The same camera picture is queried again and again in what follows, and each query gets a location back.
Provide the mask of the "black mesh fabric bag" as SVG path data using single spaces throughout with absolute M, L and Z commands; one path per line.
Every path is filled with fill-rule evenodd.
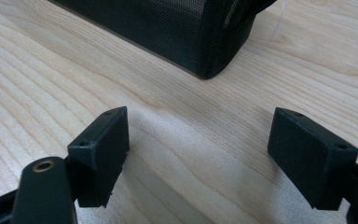
M 277 0 L 49 0 L 200 79 L 223 71 Z

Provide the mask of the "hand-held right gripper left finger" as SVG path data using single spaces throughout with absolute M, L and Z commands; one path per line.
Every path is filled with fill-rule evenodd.
M 106 207 L 130 152 L 127 107 L 103 112 L 67 149 L 73 198 L 80 207 Z

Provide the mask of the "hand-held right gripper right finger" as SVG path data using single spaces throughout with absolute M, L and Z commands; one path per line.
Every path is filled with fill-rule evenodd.
M 358 148 L 307 116 L 277 107 L 268 154 L 311 207 L 337 210 L 344 197 L 344 177 L 356 162 Z

